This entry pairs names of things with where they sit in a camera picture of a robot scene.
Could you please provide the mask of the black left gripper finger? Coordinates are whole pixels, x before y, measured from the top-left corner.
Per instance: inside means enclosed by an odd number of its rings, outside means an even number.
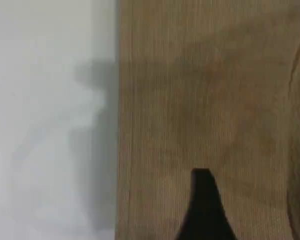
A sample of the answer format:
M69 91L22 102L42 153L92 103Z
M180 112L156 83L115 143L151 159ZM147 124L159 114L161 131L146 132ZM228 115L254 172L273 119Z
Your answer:
M177 240L235 240L217 183L208 168L191 171L191 195Z

